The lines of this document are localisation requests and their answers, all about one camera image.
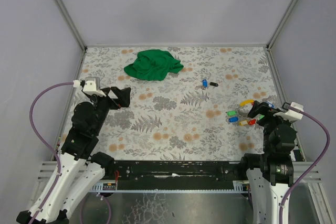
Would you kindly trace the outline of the blue key tag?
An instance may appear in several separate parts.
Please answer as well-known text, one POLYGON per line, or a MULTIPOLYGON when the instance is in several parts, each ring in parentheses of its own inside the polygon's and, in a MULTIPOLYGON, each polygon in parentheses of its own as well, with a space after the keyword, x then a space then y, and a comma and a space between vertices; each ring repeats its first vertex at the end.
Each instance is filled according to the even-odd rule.
POLYGON ((228 120, 230 123, 233 123, 233 122, 237 122, 238 121, 238 117, 231 117, 231 118, 229 118, 229 120, 228 120))

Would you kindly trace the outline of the yellow key tag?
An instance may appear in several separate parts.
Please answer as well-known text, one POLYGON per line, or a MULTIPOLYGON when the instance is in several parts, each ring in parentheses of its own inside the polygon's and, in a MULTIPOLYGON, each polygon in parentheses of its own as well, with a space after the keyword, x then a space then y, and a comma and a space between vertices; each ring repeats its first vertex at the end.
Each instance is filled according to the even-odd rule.
POLYGON ((244 126, 244 125, 248 125, 248 121, 247 120, 243 120, 239 122, 239 126, 244 126))

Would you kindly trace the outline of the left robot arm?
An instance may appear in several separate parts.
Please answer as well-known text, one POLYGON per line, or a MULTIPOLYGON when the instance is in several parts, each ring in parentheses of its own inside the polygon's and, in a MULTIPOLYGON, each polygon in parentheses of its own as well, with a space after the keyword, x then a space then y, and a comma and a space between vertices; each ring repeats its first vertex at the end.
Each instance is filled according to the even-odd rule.
POLYGON ((29 210, 18 214, 18 223, 68 223, 89 190, 106 175, 116 178, 113 157, 97 152, 99 132, 111 110, 130 105, 131 88, 104 88, 103 96, 79 103, 72 127, 57 155, 57 167, 42 194, 29 210))

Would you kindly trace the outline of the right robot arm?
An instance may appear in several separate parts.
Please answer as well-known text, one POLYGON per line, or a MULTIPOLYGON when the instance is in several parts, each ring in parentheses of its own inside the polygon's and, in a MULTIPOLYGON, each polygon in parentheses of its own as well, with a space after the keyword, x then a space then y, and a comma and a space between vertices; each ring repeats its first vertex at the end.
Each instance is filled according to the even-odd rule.
POLYGON ((254 223, 288 223, 289 189, 294 184, 290 156, 297 132, 286 114, 267 102, 254 101, 248 117, 262 118, 263 153, 245 154, 241 164, 246 171, 253 206, 254 223))

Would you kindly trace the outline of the green key tag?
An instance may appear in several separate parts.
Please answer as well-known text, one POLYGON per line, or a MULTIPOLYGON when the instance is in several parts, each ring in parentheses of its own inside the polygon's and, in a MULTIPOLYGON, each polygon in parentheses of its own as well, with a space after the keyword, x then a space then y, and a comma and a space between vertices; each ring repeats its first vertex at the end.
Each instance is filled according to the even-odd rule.
POLYGON ((228 111, 228 112, 226 112, 226 113, 227 113, 228 116, 234 116, 234 115, 237 114, 236 111, 228 111))

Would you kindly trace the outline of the red key tag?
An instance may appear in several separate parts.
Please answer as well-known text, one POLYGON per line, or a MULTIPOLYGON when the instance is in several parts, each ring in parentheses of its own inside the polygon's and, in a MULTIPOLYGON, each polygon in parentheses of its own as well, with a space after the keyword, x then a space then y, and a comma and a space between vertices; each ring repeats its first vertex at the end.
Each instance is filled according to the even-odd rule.
POLYGON ((248 124, 249 124, 249 125, 254 125, 255 123, 256 123, 256 119, 253 119, 253 120, 248 121, 248 124))

